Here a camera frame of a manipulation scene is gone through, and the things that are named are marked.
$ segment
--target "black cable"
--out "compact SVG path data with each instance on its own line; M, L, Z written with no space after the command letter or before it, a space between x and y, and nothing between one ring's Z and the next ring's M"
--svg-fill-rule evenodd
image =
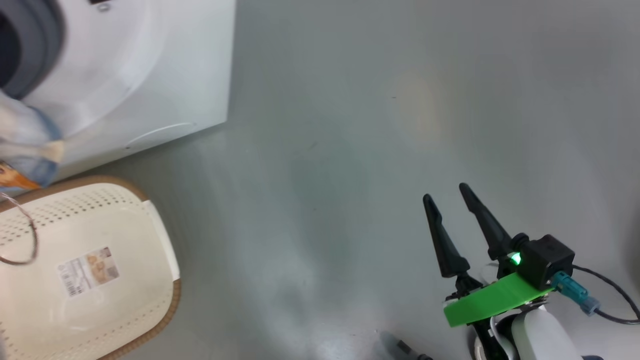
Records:
M611 316L611 315L605 313L604 311L601 311L600 309L595 309L594 312L596 314L598 314L598 315L602 316L603 318L605 318L605 319L607 319L609 321L612 321L612 322L621 323L621 324L624 324L624 325L640 325L640 309L638 309L638 306L636 305L636 303L631 299L631 297L627 294L627 292L625 292L625 290L623 290L618 284L616 284L615 282L613 282L612 280L610 280L606 276L604 276L602 274L599 274L599 273L597 273L597 272L595 272L595 271L593 271L591 269L583 268L583 267L578 266L578 265L574 265L573 268L576 269L576 270L580 270L580 271L586 272L588 274L591 274L591 275L599 278L600 280L606 282L607 284L611 285L629 303L629 306L631 306L631 310L633 310L633 312L636 314L637 319L626 320L626 319L616 318L615 316Z

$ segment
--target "thin brown cable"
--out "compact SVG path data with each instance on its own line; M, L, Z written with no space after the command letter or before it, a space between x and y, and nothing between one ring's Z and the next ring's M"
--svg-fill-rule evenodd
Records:
M0 256L0 262L9 264L9 265L29 265L32 262L34 262L35 259L38 257L38 232L36 231L36 224L33 221L33 218L31 217L31 215L29 215L29 213L13 197L10 197L9 195L3 192L0 192L0 196L10 201L13 205L15 205L16 208L18 208L18 210L20 210L20 212L24 216L27 217L27 219L29 219L29 227L31 228L31 232L33 233L33 251L31 252L31 258L29 260L13 261Z

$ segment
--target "gray floor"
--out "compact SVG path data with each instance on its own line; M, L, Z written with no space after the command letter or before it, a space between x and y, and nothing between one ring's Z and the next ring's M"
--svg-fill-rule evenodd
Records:
M588 3L241 0L229 121L91 172L150 195L182 270L173 322L127 358L386 359L386 332L468 358L420 202L478 273L461 181L638 295L640 8ZM640 350L638 329L550 308L583 354Z

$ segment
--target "washing machine door opening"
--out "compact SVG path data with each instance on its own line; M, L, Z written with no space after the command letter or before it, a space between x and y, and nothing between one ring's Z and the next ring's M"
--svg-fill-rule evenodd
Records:
M64 26L53 0L0 2L0 87L27 96L56 63Z

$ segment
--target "screw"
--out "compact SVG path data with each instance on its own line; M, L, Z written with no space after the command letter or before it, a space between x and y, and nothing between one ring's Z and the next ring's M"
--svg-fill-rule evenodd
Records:
M98 5L98 11L101 13L106 13L109 10L111 10L111 5L108 3L101 3L100 5Z

